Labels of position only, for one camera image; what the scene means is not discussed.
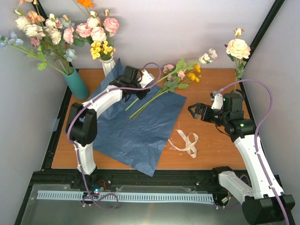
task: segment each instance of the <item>flower bouquet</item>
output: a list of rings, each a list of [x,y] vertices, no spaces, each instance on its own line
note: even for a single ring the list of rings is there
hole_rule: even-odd
[[[191,61],[189,63],[185,62],[185,59],[182,58],[176,66],[172,64],[167,64],[164,66],[164,74],[165,76],[161,78],[159,81],[164,80],[165,83],[162,88],[156,93],[156,95],[145,103],[141,108],[139,108],[135,113],[133,113],[129,119],[135,119],[151,102],[153,102],[159,96],[170,92],[175,92],[175,89],[185,89],[189,87],[190,82],[200,82],[200,69],[201,64],[211,63],[211,59],[216,59],[217,54],[214,49],[209,49],[209,54],[205,53],[198,60]],[[128,110],[138,98],[131,103],[126,110]]]
[[[244,32],[244,29],[237,28],[234,30],[234,34],[236,38],[231,40],[226,47],[226,53],[229,58],[235,62],[235,81],[238,81],[244,75],[244,67],[246,62],[244,59],[248,59],[250,55],[250,47],[246,44],[246,42],[240,39],[240,36]]]
[[[33,0],[21,0],[19,6],[24,1],[37,4]],[[49,18],[45,20],[40,15],[38,7],[37,12],[29,11],[27,14],[24,14],[21,9],[16,9],[15,13],[18,15],[18,19],[16,20],[17,28],[30,38],[30,42],[35,50],[23,46],[23,41],[18,39],[14,32],[10,33],[11,39],[3,36],[0,37],[1,47],[7,45],[26,54],[28,57],[39,60],[40,63],[37,65],[38,70],[44,70],[47,66],[51,66],[62,73],[64,77],[76,73],[74,68],[69,64],[72,60],[77,59],[77,56],[71,47],[71,44],[74,42],[74,28],[72,27],[74,24],[71,23],[67,15],[63,15],[59,19],[54,14],[50,14]],[[72,85],[72,88],[70,88],[73,94],[75,94],[74,92],[80,93],[76,98],[84,99],[88,96],[89,91],[80,77],[76,80],[77,86]]]
[[[113,47],[113,36],[119,29],[119,23],[115,18],[110,18],[110,10],[104,11],[105,19],[102,22],[97,12],[92,11],[90,8],[94,8],[91,0],[77,0],[82,6],[84,6],[88,12],[86,14],[82,8],[83,13],[88,17],[86,23],[77,25],[75,35],[79,42],[74,43],[77,46],[83,46],[85,41],[88,41],[91,45],[90,53],[92,58],[100,59],[103,65],[105,76],[114,67],[115,62],[113,60],[113,53],[116,49]]]

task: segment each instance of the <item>white wall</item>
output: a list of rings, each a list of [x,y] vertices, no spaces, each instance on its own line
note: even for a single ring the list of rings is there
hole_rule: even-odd
[[[245,71],[245,78],[259,79],[273,92],[274,108],[260,135],[273,172],[280,175],[285,193],[295,198],[296,224],[300,224],[299,8],[300,1],[285,1]],[[259,84],[246,83],[245,88],[258,122],[269,107],[269,96]]]
[[[40,0],[47,14],[68,14],[76,24],[86,17],[72,0]],[[243,38],[251,43],[274,0],[93,0],[95,9],[111,9],[120,24],[115,35],[115,57],[124,65],[142,67],[154,61],[176,63],[181,57],[198,59],[215,48],[218,60],[210,68],[233,68],[224,44],[234,38],[233,29],[246,30]],[[77,68],[100,68],[88,44],[76,48]]]
[[[26,40],[15,26],[18,1],[0,2],[0,35],[13,30]],[[0,223],[12,225],[32,172],[40,170],[66,84],[55,70],[39,72],[36,60],[8,46],[0,48],[0,68]]]

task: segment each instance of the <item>white rose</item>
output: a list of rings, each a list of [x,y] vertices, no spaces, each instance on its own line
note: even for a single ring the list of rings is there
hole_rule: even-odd
[[[201,56],[199,58],[199,61],[202,63],[202,64],[206,64],[206,63],[211,63],[212,61],[210,60],[210,57],[208,56],[207,53],[204,53],[203,56]]]
[[[45,34],[43,33],[43,28],[36,24],[26,25],[24,27],[24,32],[25,32],[26,36],[28,36],[28,37],[35,37],[37,35],[40,35],[42,37],[45,36]]]
[[[25,16],[20,16],[15,21],[17,23],[17,28],[19,30],[23,30],[24,32],[25,32],[25,30],[24,30],[25,26],[30,24],[29,19],[27,19],[27,17],[25,17]]]
[[[61,33],[56,28],[51,28],[48,31],[53,44],[58,45],[61,40]]]
[[[98,16],[98,14],[96,12],[94,12],[94,11],[90,11],[90,15],[93,18],[96,18]]]
[[[208,53],[209,53],[210,57],[213,58],[213,59],[216,59],[217,56],[218,56],[218,55],[216,54],[216,50],[214,50],[214,49],[212,49],[212,48],[210,48],[210,49],[208,50]]]
[[[87,20],[88,27],[91,28],[91,29],[97,27],[99,23],[100,23],[100,18],[99,17],[96,17],[96,18],[90,17]]]

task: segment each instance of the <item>pink rose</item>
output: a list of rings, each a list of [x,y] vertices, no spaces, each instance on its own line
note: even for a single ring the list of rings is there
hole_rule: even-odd
[[[76,31],[79,33],[79,36],[87,38],[88,36],[90,36],[92,29],[88,27],[87,23],[81,23],[77,25]]]
[[[119,29],[119,23],[115,18],[106,18],[104,20],[104,28],[109,32],[109,36],[114,36],[118,29]]]
[[[38,39],[37,36],[35,37],[30,37],[30,42],[31,42],[31,45],[34,47],[34,48],[37,48],[39,46],[39,44],[41,43],[40,39]]]
[[[92,32],[90,33],[90,36],[92,37],[93,41],[106,41],[105,30],[102,27],[93,28]]]
[[[163,72],[166,73],[166,72],[168,72],[168,70],[172,70],[173,68],[174,68],[174,66],[172,64],[167,64],[164,66]]]
[[[184,74],[183,70],[178,72],[178,76],[183,79],[186,75]]]
[[[97,27],[99,23],[100,23],[100,18],[99,17],[96,17],[96,18],[90,17],[88,19],[88,22],[87,22],[88,27],[91,28],[91,29]]]
[[[69,27],[69,28],[65,29],[65,31],[64,31],[64,37],[63,38],[69,44],[74,43],[73,32],[74,32],[73,27]]]

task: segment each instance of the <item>wooden tabletop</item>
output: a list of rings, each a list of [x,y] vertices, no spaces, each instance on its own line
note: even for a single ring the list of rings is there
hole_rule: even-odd
[[[158,76],[158,69],[147,70],[154,76]],[[90,89],[90,94],[94,92],[105,77],[102,69],[80,69],[79,74]],[[191,82],[187,89],[176,89],[176,93],[186,96],[187,99],[170,136],[171,141],[178,148],[184,148],[185,142],[179,136],[176,129],[182,130],[186,135],[191,132],[196,133],[199,136],[199,141],[195,146],[197,148],[197,157],[192,158],[186,152],[174,150],[167,142],[157,166],[158,170],[199,170],[212,169],[213,167],[224,165],[228,165],[232,169],[245,169],[243,159],[230,138],[218,132],[214,124],[203,122],[200,119],[193,119],[187,110],[188,106],[197,102],[211,105],[210,92],[219,90],[233,82],[235,76],[234,69],[201,69],[201,75],[199,83]],[[74,102],[82,103],[84,101],[77,100],[72,95],[63,130],[66,127],[70,106]],[[245,103],[243,109],[245,111],[245,118],[249,118]],[[94,160],[98,169],[132,169],[96,150],[94,150]],[[77,160],[74,147],[67,141],[67,135],[62,131],[52,168],[76,167]]]

